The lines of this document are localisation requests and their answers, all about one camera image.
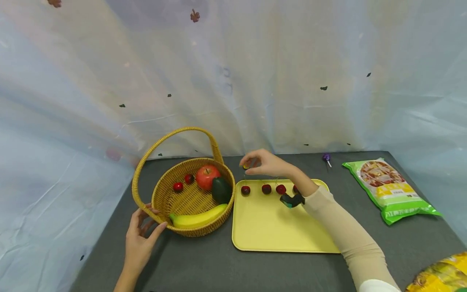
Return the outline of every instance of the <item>black wrist strap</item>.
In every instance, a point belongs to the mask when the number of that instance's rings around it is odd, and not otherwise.
[[[291,197],[288,194],[283,194],[280,198],[281,202],[287,206],[287,208],[294,208],[300,204],[305,204],[305,198],[300,194],[296,194]]]

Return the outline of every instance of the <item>white fabric backdrop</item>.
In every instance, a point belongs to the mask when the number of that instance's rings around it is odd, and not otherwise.
[[[467,242],[467,2],[0,9],[0,291],[68,290],[138,156],[184,126],[223,155],[389,150]],[[152,158],[208,151],[183,133]]]

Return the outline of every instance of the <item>banana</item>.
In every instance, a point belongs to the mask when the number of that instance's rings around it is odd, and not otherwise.
[[[177,228],[196,228],[213,221],[219,217],[226,208],[227,204],[221,204],[201,214],[177,216],[171,213],[169,217]]]

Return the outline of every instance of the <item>gray tabletop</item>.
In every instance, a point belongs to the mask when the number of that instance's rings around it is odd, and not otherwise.
[[[370,233],[386,255],[389,271],[404,289],[424,267],[465,246],[437,216],[411,216],[388,227],[379,209],[352,177],[343,162],[383,157],[417,186],[388,152],[332,154],[332,169],[326,170],[321,154],[280,155],[311,178],[326,182],[335,199]],[[243,179],[241,157],[225,157],[235,180]],[[140,195],[150,202],[159,178],[185,159],[147,162],[140,176]],[[94,250],[82,268],[72,291],[112,291],[122,269],[125,233],[136,204],[129,187]],[[341,255],[274,252],[243,252],[232,244],[232,216],[213,233],[185,238],[169,230],[156,243],[154,253],[141,274],[137,292],[169,291],[354,291]]]

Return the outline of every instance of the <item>beige sleeve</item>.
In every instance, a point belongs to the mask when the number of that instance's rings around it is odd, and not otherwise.
[[[326,228],[341,251],[357,290],[370,279],[397,287],[388,271],[381,248],[365,229],[335,200],[324,187],[305,197],[305,210]]]

